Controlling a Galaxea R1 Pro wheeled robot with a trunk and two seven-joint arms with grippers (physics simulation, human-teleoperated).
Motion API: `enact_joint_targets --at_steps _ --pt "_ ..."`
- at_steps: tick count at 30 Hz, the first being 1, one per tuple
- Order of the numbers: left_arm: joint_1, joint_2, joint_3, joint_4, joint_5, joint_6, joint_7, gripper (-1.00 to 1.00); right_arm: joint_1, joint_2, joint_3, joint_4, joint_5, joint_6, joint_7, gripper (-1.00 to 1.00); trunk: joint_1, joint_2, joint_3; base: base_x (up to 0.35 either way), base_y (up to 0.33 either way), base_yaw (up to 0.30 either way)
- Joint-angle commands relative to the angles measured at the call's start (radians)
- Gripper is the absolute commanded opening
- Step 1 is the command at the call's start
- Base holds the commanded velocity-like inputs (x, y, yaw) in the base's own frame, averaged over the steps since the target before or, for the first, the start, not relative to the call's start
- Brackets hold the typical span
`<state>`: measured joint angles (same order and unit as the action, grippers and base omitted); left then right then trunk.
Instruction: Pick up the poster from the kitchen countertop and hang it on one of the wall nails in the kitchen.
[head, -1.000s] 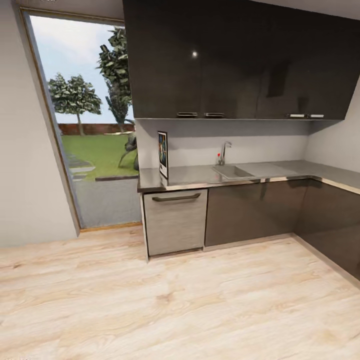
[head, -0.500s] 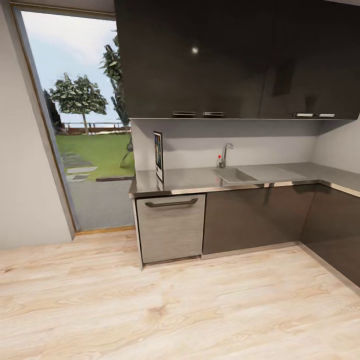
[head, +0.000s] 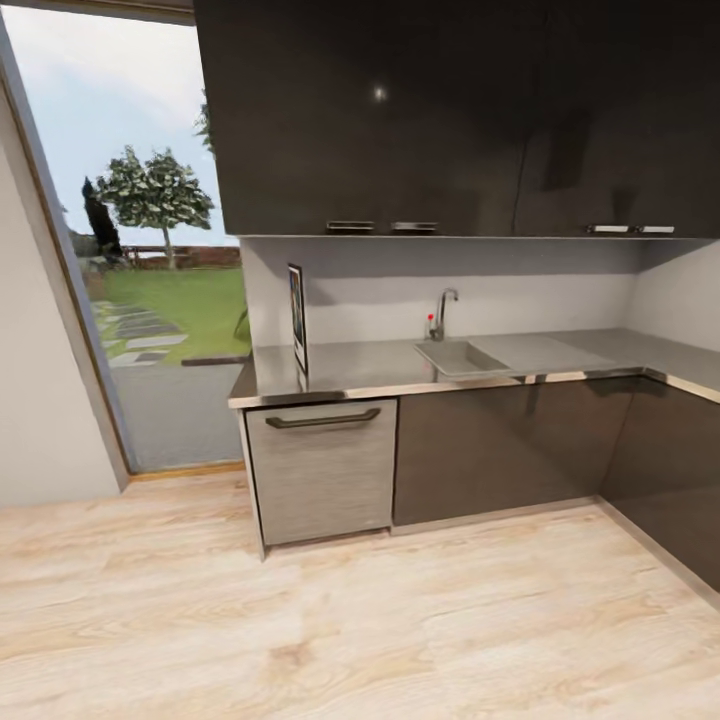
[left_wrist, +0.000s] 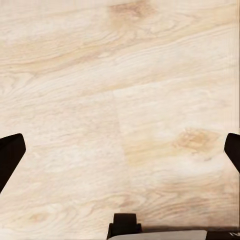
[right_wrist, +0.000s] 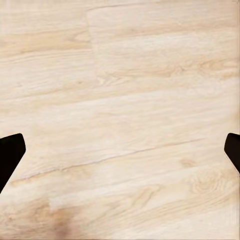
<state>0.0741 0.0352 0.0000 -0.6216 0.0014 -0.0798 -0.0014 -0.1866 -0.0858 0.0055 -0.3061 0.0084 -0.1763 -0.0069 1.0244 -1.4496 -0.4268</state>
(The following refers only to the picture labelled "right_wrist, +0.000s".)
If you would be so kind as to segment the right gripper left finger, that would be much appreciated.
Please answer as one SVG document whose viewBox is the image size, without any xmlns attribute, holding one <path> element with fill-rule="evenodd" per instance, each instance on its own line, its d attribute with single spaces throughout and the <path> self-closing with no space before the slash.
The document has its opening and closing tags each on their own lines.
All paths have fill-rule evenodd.
<svg viewBox="0 0 240 240">
<path fill-rule="evenodd" d="M 0 193 L 26 152 L 21 133 L 0 138 Z"/>
</svg>

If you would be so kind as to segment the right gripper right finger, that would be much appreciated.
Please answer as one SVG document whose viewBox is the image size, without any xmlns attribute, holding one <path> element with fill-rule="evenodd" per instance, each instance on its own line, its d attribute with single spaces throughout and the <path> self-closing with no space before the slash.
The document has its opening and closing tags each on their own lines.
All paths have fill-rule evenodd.
<svg viewBox="0 0 240 240">
<path fill-rule="evenodd" d="M 240 135 L 235 133 L 228 133 L 224 151 L 240 173 Z"/>
</svg>

